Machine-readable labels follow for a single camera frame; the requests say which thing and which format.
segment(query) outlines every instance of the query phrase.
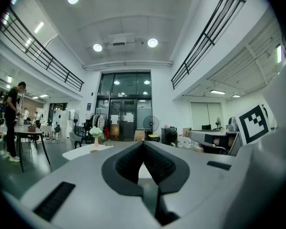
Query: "box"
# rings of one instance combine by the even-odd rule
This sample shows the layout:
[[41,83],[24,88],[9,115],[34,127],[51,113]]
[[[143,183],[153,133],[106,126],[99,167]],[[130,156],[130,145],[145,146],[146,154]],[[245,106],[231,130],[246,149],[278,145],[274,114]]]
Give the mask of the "box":
[[35,126],[29,126],[28,132],[36,132],[36,127]]
[[191,128],[183,128],[183,135],[185,137],[189,137],[189,131],[191,131]]
[[135,142],[143,142],[145,140],[145,131],[144,130],[136,130],[134,133],[133,140]]

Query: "black shirt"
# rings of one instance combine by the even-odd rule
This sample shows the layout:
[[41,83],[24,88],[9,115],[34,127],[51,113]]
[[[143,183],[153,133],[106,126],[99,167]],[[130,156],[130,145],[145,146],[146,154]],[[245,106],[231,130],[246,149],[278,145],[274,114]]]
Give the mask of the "black shirt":
[[[16,107],[16,102],[17,102],[17,88],[13,87],[8,94],[8,97],[11,97],[11,103],[14,105],[14,107]],[[4,115],[5,119],[7,120],[7,122],[13,122],[16,118],[16,112],[14,110],[11,109],[10,106],[6,106],[5,108],[5,115]]]

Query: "black metal railing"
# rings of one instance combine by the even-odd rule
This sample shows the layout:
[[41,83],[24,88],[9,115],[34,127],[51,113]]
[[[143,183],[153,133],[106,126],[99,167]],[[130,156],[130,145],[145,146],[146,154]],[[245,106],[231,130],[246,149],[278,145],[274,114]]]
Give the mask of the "black metal railing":
[[78,90],[84,83],[60,63],[26,28],[14,10],[9,6],[0,19],[2,33],[28,57],[49,73]]
[[196,67],[224,33],[227,23],[231,20],[239,5],[246,0],[219,0],[211,18],[198,37],[194,47],[171,79],[173,89]]

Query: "black table leg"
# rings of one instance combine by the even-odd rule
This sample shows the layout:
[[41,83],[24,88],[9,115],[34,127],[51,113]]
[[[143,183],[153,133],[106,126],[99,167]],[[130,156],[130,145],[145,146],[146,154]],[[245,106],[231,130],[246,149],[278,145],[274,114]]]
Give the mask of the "black table leg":
[[21,156],[21,146],[20,146],[20,143],[21,143],[21,138],[19,138],[19,134],[17,133],[16,146],[17,146],[17,149],[18,149],[18,151],[19,151],[19,159],[20,159],[21,170],[22,170],[22,172],[24,172],[24,170],[23,170],[23,163],[22,163],[22,156]]
[[48,154],[47,154],[47,150],[46,150],[46,148],[45,148],[45,146],[44,146],[42,134],[40,135],[40,137],[41,137],[41,143],[42,143],[43,151],[44,151],[44,153],[45,153],[45,155],[46,155],[46,157],[47,157],[47,160],[48,160],[48,162],[49,162],[49,165],[50,165],[50,161],[49,161],[49,157],[48,157]]

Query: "vase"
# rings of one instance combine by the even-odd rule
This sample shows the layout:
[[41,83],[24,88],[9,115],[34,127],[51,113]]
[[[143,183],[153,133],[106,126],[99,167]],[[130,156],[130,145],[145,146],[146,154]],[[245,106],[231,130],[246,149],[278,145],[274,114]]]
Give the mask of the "vase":
[[94,147],[99,147],[99,139],[94,139]]

